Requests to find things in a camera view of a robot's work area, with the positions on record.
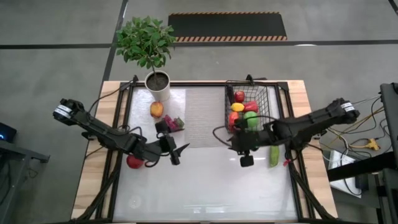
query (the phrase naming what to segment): yellow cable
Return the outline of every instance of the yellow cable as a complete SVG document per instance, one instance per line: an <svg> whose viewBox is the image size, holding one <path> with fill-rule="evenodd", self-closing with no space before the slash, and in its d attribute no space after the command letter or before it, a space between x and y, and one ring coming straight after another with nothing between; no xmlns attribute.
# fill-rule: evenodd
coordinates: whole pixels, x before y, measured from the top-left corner
<svg viewBox="0 0 398 224"><path fill-rule="evenodd" d="M365 146L353 146L353 145L349 145L350 147L353 147L353 148L355 148L355 149L364 149L364 148L367 148L367 145L365 145Z"/></svg>
<svg viewBox="0 0 398 224"><path fill-rule="evenodd" d="M330 146L334 141L336 141L336 140L337 140L338 138L340 138L345 132L347 132L347 130L349 130L349 129L351 129L352 127L358 125L358 124L361 123L362 121L367 121L367 120L369 120L369 119L370 119L372 116L374 116L375 114L380 113L381 110L382 110L383 108L384 108L384 107L382 106L382 107L380 107L379 109L377 109L375 112L373 112L373 113L367 115L366 117L364 117L363 119L361 119L361 120L355 122L355 123L352 124L350 127L344 129L340 134L336 134L336 133L335 133L335 134L337 135L337 137L334 138L334 140L332 140L331 142L329 142L329 144L328 144L327 146Z"/></svg>

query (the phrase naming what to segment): wire basket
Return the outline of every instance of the wire basket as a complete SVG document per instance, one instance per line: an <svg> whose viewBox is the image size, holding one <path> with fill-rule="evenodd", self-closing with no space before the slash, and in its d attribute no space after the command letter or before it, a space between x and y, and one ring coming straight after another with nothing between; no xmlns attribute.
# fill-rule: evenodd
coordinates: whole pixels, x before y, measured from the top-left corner
<svg viewBox="0 0 398 224"><path fill-rule="evenodd" d="M228 99L227 94L227 86L232 85L234 93L237 91L244 92L244 101L243 104L248 103L250 101L255 101L259 108L258 116L270 116L270 108L269 108L269 99L268 99L268 87L262 85L251 84L249 81L241 81L241 83L237 81L227 81L225 83L225 128L230 133L228 128L228 117L231 109L231 103ZM239 117L243 118L243 112L239 112ZM260 131L262 130L262 126L268 122L270 122L269 118L260 117L258 118L259 122L254 128L246 128L246 131Z"/></svg>

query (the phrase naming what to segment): yellow bell pepper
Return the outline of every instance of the yellow bell pepper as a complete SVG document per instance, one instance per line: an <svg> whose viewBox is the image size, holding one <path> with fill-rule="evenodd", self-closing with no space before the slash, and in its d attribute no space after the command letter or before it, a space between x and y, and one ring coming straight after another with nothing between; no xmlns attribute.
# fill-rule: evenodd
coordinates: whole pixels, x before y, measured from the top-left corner
<svg viewBox="0 0 398 224"><path fill-rule="evenodd" d="M232 109L233 111L235 111L235 112L241 112L241 111L243 111L244 106L243 106L243 104L241 104L241 103L233 103L233 104L231 105L231 109Z"/></svg>

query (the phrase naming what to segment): hazard stripe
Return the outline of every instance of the hazard stripe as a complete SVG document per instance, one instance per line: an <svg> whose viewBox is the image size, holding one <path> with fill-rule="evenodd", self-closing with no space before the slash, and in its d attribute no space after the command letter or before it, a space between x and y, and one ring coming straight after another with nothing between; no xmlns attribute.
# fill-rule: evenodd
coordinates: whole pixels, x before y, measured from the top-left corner
<svg viewBox="0 0 398 224"><path fill-rule="evenodd" d="M286 36L216 36L216 37L176 37L176 42L245 42L245 41L285 41Z"/></svg>
<svg viewBox="0 0 398 224"><path fill-rule="evenodd" d="M213 14L280 14L280 12L276 11L264 11L264 12L173 12L170 13L170 16L173 15L213 15Z"/></svg>

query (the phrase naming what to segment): red apple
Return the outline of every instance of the red apple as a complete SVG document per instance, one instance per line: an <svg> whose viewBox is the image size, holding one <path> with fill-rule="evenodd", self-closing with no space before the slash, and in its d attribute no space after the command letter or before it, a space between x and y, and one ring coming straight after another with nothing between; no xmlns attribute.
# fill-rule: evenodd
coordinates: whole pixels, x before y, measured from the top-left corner
<svg viewBox="0 0 398 224"><path fill-rule="evenodd" d="M128 155L126 162L127 166L129 166L132 169L138 169L144 164L143 160L137 159L133 155Z"/></svg>
<svg viewBox="0 0 398 224"><path fill-rule="evenodd" d="M235 102L242 103L244 101L244 92L237 91L235 92Z"/></svg>

